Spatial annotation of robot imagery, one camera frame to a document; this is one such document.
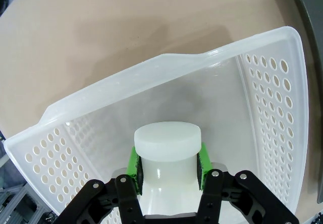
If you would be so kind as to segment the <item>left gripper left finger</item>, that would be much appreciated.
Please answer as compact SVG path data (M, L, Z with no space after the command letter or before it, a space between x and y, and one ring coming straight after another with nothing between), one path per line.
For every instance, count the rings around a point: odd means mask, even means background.
M115 208L120 223L144 223L137 196L142 194L141 157L132 148L124 174L104 183L88 180L57 218L57 223L101 223Z

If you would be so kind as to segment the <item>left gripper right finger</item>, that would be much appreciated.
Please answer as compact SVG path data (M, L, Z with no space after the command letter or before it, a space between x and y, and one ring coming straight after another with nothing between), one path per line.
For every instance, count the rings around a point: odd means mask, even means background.
M222 202L229 202L248 223L299 223L298 218L251 171L231 175L214 169L206 146L197 154L197 177L203 191L196 221L220 223Z

